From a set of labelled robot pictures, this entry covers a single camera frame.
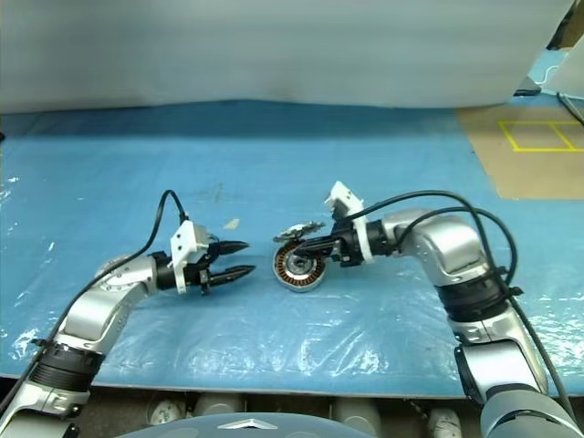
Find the copper coil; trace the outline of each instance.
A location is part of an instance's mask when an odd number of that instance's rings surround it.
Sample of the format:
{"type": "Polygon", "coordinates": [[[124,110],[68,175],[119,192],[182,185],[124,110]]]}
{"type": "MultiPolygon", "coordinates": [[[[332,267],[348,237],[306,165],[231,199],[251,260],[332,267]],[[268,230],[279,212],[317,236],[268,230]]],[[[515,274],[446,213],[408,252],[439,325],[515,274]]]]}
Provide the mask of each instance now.
{"type": "Polygon", "coordinates": [[[288,273],[288,259],[302,242],[303,241],[301,240],[288,242],[280,249],[278,249],[274,257],[274,271],[276,272],[276,275],[279,277],[279,279],[286,283],[287,286],[299,290],[315,286],[315,283],[322,278],[322,275],[325,271],[325,262],[322,260],[322,258],[319,257],[309,260],[311,266],[309,271],[302,275],[303,278],[294,278],[288,273]]]}

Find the black wire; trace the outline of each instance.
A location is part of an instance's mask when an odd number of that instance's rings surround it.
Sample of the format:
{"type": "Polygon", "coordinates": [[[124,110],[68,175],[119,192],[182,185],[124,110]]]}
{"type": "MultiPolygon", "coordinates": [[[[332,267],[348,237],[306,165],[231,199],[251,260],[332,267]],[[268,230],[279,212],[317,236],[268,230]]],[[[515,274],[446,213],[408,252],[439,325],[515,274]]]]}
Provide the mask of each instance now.
{"type": "Polygon", "coordinates": [[[576,413],[574,413],[574,408],[572,408],[572,403],[569,400],[568,394],[566,393],[566,388],[564,388],[564,384],[562,383],[562,380],[558,375],[558,371],[556,370],[554,363],[551,361],[551,358],[549,357],[548,352],[544,347],[544,344],[541,342],[539,335],[536,333],[536,330],[531,325],[531,322],[529,322],[529,318],[527,317],[526,313],[523,311],[521,306],[519,306],[519,303],[517,302],[515,297],[509,297],[509,302],[511,303],[511,306],[513,307],[515,312],[517,312],[517,314],[519,315],[519,318],[521,319],[521,322],[523,322],[523,325],[526,327],[527,333],[529,333],[529,336],[531,336],[533,343],[536,344],[537,351],[539,351],[539,355],[541,356],[541,359],[544,360],[544,363],[546,364],[547,367],[547,371],[549,371],[549,376],[551,377],[551,380],[554,382],[554,385],[556,385],[556,389],[558,390],[559,401],[562,407],[566,410],[566,412],[572,418],[572,420],[574,420],[574,422],[578,424],[576,420],[576,413]]]}
{"type": "MultiPolygon", "coordinates": [[[[495,260],[493,258],[493,253],[491,252],[491,246],[486,236],[486,231],[485,228],[483,227],[483,223],[481,222],[481,218],[477,214],[475,208],[462,196],[456,193],[447,192],[444,190],[421,190],[419,192],[399,194],[397,196],[393,196],[392,198],[388,198],[379,203],[375,203],[371,207],[365,208],[358,213],[346,216],[342,219],[342,221],[352,221],[353,219],[357,219],[358,217],[362,217],[366,214],[371,214],[373,212],[380,210],[381,208],[385,208],[394,203],[400,203],[401,201],[406,201],[408,199],[413,198],[420,198],[423,196],[442,196],[446,198],[455,199],[456,201],[458,201],[458,203],[461,203],[466,207],[468,213],[473,217],[474,223],[476,224],[476,231],[478,232],[481,238],[481,244],[483,244],[483,249],[485,250],[486,263],[493,272],[496,272],[495,260]]],[[[507,286],[505,282],[502,280],[502,278],[500,276],[495,276],[495,281],[497,282],[499,287],[501,287],[501,290],[503,290],[506,293],[507,286]]]]}
{"type": "MultiPolygon", "coordinates": [[[[505,277],[505,282],[509,285],[511,283],[511,281],[513,280],[513,277],[515,276],[515,272],[517,270],[518,253],[517,253],[517,245],[515,243],[515,239],[513,238],[513,235],[511,234],[511,232],[509,231],[509,229],[507,228],[505,223],[501,219],[499,219],[497,216],[495,216],[494,214],[492,214],[490,212],[487,212],[486,210],[483,210],[482,208],[475,208],[474,210],[478,214],[493,221],[499,227],[501,232],[505,235],[505,238],[506,238],[507,242],[509,243],[509,253],[511,255],[511,257],[510,257],[511,259],[509,261],[509,268],[507,269],[507,274],[505,277]]],[[[408,224],[408,226],[406,226],[403,229],[403,232],[400,234],[400,238],[397,240],[397,244],[396,244],[397,248],[400,249],[402,247],[402,244],[405,241],[405,238],[412,231],[413,227],[416,226],[417,224],[419,224],[420,222],[423,222],[426,219],[437,216],[439,214],[460,213],[460,212],[467,212],[468,213],[468,209],[464,208],[464,207],[441,208],[439,210],[433,210],[427,214],[421,215],[415,221],[412,221],[410,224],[408,224]]]]}
{"type": "MultiPolygon", "coordinates": [[[[464,205],[465,209],[462,209],[461,211],[467,211],[473,217],[474,223],[476,225],[476,230],[478,231],[478,234],[481,238],[481,243],[483,244],[483,249],[485,250],[486,263],[488,264],[489,268],[493,272],[496,272],[495,260],[493,258],[493,254],[491,252],[491,247],[488,243],[488,238],[486,236],[485,228],[483,227],[483,223],[481,222],[481,219],[478,215],[477,209],[475,209],[470,203],[468,203],[468,201],[466,201],[462,196],[460,196],[456,193],[447,192],[447,191],[439,191],[439,190],[425,190],[425,191],[419,191],[419,192],[404,193],[404,194],[400,194],[398,196],[393,196],[392,198],[388,198],[384,201],[375,203],[371,207],[365,208],[365,209],[361,210],[360,212],[352,214],[350,216],[346,216],[342,220],[352,221],[353,219],[357,219],[358,217],[362,217],[366,214],[371,214],[373,212],[380,210],[381,208],[387,207],[387,206],[392,205],[394,203],[399,203],[401,201],[406,201],[408,199],[418,198],[418,197],[422,197],[422,196],[443,196],[443,197],[455,199],[456,201],[458,201],[459,203],[464,205]]],[[[501,228],[501,231],[505,234],[505,236],[507,238],[507,241],[509,243],[509,248],[512,250],[511,259],[512,259],[512,261],[514,258],[516,260],[517,259],[517,249],[516,249],[515,239],[513,238],[511,233],[509,232],[508,228],[505,226],[505,224],[503,224],[503,222],[499,218],[497,218],[493,214],[490,214],[489,212],[487,212],[485,210],[480,210],[480,211],[484,212],[486,217],[493,220],[501,228]]],[[[432,217],[433,215],[434,215],[433,212],[429,212],[427,215],[425,215],[426,216],[425,218],[424,218],[424,216],[421,216],[421,218],[418,218],[418,223],[424,219],[427,219],[428,217],[432,217]]],[[[503,281],[503,279],[499,275],[495,275],[495,281],[501,287],[501,290],[504,291],[504,295],[506,295],[507,298],[509,299],[511,306],[513,307],[515,312],[517,312],[519,318],[521,319],[521,322],[523,323],[527,332],[529,333],[529,336],[531,337],[534,344],[536,345],[537,351],[539,352],[539,355],[541,356],[544,363],[546,364],[547,371],[549,372],[549,375],[550,375],[552,381],[554,382],[556,389],[558,390],[558,397],[561,401],[563,408],[566,410],[566,412],[569,414],[569,416],[572,418],[572,420],[574,420],[574,422],[576,422],[576,415],[574,414],[574,409],[572,408],[571,402],[570,402],[569,397],[566,393],[566,389],[564,388],[564,385],[563,385],[563,383],[558,375],[558,372],[556,371],[556,367],[554,366],[553,362],[551,361],[551,358],[549,357],[548,352],[546,351],[546,348],[544,347],[543,343],[541,342],[539,335],[536,333],[535,329],[531,325],[529,318],[527,317],[527,315],[525,314],[523,309],[519,306],[519,303],[516,301],[516,299],[514,297],[512,297],[508,293],[508,285],[511,282],[511,279],[513,279],[513,275],[515,274],[515,270],[516,270],[516,265],[515,266],[510,265],[508,271],[511,275],[507,275],[506,281],[503,281]]]]}
{"type": "Polygon", "coordinates": [[[563,107],[568,110],[568,112],[574,117],[574,119],[576,119],[577,121],[580,122],[580,124],[582,126],[584,126],[584,119],[582,118],[581,114],[578,114],[576,111],[574,111],[574,109],[571,107],[571,105],[573,105],[566,96],[562,96],[559,93],[556,93],[556,97],[559,100],[559,103],[561,103],[563,105],[563,107]]]}
{"type": "Polygon", "coordinates": [[[18,380],[16,381],[15,385],[12,387],[12,389],[10,390],[10,392],[0,402],[0,415],[2,415],[4,413],[5,409],[8,407],[8,404],[10,403],[10,401],[12,401],[12,399],[16,395],[16,392],[20,389],[20,387],[22,386],[22,384],[28,378],[28,376],[30,375],[31,371],[33,370],[33,368],[35,367],[35,365],[37,365],[37,363],[40,360],[40,358],[42,357],[42,355],[45,354],[45,351],[47,349],[47,346],[49,346],[53,342],[55,336],[58,333],[59,328],[61,327],[61,324],[63,323],[63,321],[67,317],[67,314],[69,313],[69,311],[71,310],[71,308],[73,307],[73,305],[75,304],[75,302],[84,293],[86,293],[93,286],[95,286],[96,283],[98,283],[105,276],[108,276],[109,274],[111,274],[116,269],[120,268],[121,266],[124,266],[126,263],[134,260],[135,258],[141,256],[146,251],[148,251],[148,248],[150,248],[151,245],[152,245],[152,243],[154,243],[154,239],[156,238],[156,235],[158,234],[158,229],[160,228],[161,221],[162,221],[162,214],[164,213],[164,205],[166,203],[166,198],[168,198],[169,195],[173,198],[174,202],[176,203],[176,207],[177,207],[177,209],[179,211],[180,222],[182,223],[184,220],[188,219],[188,216],[187,216],[186,212],[183,209],[183,205],[181,204],[181,201],[179,200],[179,197],[176,195],[176,193],[173,190],[166,190],[166,191],[164,191],[164,193],[161,196],[161,200],[158,203],[158,209],[156,210],[156,215],[154,217],[154,225],[152,226],[152,231],[151,231],[150,237],[148,238],[148,241],[146,242],[146,244],[141,249],[139,249],[138,251],[136,251],[134,254],[129,255],[127,257],[124,257],[120,261],[118,261],[118,262],[114,263],[113,265],[109,266],[107,269],[104,269],[103,272],[101,272],[99,275],[95,276],[91,281],[89,281],[73,297],[73,299],[71,299],[69,301],[67,307],[65,308],[65,310],[63,311],[63,313],[61,313],[61,316],[57,320],[57,323],[51,329],[48,337],[45,339],[44,345],[39,350],[36,351],[35,356],[33,356],[33,358],[31,359],[31,361],[29,362],[28,366],[26,367],[25,371],[20,375],[20,377],[18,378],[18,380]]]}
{"type": "MultiPolygon", "coordinates": [[[[495,216],[494,214],[487,212],[486,210],[483,210],[481,208],[475,208],[474,210],[478,214],[485,216],[485,217],[489,218],[491,221],[493,221],[500,228],[501,232],[505,235],[505,238],[509,244],[509,252],[511,254],[511,257],[510,257],[511,260],[509,262],[509,268],[507,269],[507,274],[506,274],[506,278],[505,278],[506,284],[509,285],[511,283],[511,281],[513,280],[513,277],[515,276],[516,267],[517,267],[518,253],[517,253],[517,245],[515,242],[515,238],[513,237],[513,235],[511,234],[511,232],[509,231],[509,229],[505,225],[505,223],[501,219],[499,219],[497,216],[495,216]]],[[[412,231],[413,227],[416,226],[417,224],[425,221],[426,219],[429,219],[433,216],[437,216],[438,214],[458,213],[458,212],[468,212],[468,210],[464,207],[450,207],[450,208],[441,208],[439,210],[434,210],[434,211],[429,212],[427,214],[423,214],[422,216],[418,217],[415,221],[412,221],[410,224],[408,224],[408,226],[406,226],[403,229],[403,232],[401,233],[400,238],[398,239],[396,246],[398,247],[398,249],[400,249],[402,247],[403,242],[405,241],[405,238],[412,231]]],[[[558,375],[558,371],[556,370],[556,367],[554,366],[553,362],[551,361],[551,358],[549,357],[548,352],[546,351],[543,343],[541,342],[539,335],[536,333],[536,331],[533,328],[533,326],[531,325],[531,322],[529,321],[526,313],[519,306],[519,303],[517,302],[515,297],[509,296],[509,297],[507,297],[507,299],[509,299],[511,306],[513,307],[515,312],[518,314],[523,325],[526,327],[527,333],[529,333],[529,336],[531,336],[531,339],[533,340],[534,344],[536,345],[537,351],[539,351],[541,359],[546,364],[546,367],[547,367],[547,370],[549,371],[549,375],[551,377],[551,380],[554,382],[554,385],[556,386],[556,388],[558,390],[558,397],[560,399],[562,406],[564,407],[566,412],[569,414],[570,417],[572,417],[572,419],[575,422],[576,421],[576,414],[574,413],[571,402],[570,402],[569,397],[566,393],[566,389],[564,388],[564,384],[562,383],[562,380],[558,375]]]]}

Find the yellow square marking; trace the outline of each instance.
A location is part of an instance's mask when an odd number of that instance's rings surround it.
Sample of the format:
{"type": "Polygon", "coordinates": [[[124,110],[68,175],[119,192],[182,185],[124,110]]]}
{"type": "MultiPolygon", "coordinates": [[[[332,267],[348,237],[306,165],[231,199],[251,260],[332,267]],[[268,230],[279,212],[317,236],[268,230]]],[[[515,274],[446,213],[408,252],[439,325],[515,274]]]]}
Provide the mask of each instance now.
{"type": "Polygon", "coordinates": [[[578,121],[562,121],[562,120],[500,120],[498,122],[499,128],[511,143],[514,152],[584,152],[584,149],[577,148],[569,140],[564,133],[559,130],[557,125],[579,125],[578,121]],[[517,141],[511,131],[507,128],[507,125],[539,125],[539,126],[549,126],[560,140],[566,145],[566,148],[522,148],[517,144],[517,141]]]}

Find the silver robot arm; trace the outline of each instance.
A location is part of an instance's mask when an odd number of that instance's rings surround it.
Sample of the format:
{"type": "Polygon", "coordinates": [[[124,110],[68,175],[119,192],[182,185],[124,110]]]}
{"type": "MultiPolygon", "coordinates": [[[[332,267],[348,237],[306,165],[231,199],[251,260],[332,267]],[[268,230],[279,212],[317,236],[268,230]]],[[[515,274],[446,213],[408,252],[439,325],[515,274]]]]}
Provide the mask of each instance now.
{"type": "Polygon", "coordinates": [[[402,235],[409,224],[430,212],[420,209],[370,223],[365,216],[358,217],[358,223],[343,220],[362,209],[362,201],[341,182],[326,205],[336,221],[330,235],[307,240],[295,235],[293,257],[330,257],[343,267],[372,263],[370,255],[418,259],[460,342],[454,357],[464,392],[484,405],[484,438],[584,436],[547,396],[546,373],[473,227],[458,216],[433,216],[402,235]]]}
{"type": "MultiPolygon", "coordinates": [[[[173,288],[209,287],[235,281],[253,266],[234,266],[213,274],[209,265],[221,255],[247,247],[244,242],[211,241],[206,229],[189,220],[171,239],[172,256],[163,252],[138,257],[118,267],[73,304],[36,366],[0,418],[0,438],[73,438],[73,419],[89,399],[89,387],[115,345],[128,317],[143,299],[173,288]]],[[[124,257],[106,263],[104,272],[124,257]]]]}
{"type": "MultiPolygon", "coordinates": [[[[427,211],[382,220],[388,244],[427,211]]],[[[454,356],[467,395],[480,403],[493,388],[522,384],[548,393],[548,379],[519,316],[501,297],[473,227],[456,216],[435,216],[413,227],[397,256],[414,256],[442,300],[460,341],[454,356]]]]}

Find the white backdrop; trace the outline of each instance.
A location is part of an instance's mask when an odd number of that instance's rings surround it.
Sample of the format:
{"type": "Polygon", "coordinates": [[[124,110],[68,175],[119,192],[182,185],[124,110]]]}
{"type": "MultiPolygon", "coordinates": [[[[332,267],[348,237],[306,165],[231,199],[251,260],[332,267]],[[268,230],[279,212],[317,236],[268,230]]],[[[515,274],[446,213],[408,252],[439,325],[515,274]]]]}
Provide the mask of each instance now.
{"type": "Polygon", "coordinates": [[[0,111],[508,99],[572,0],[4,0],[0,111]]]}

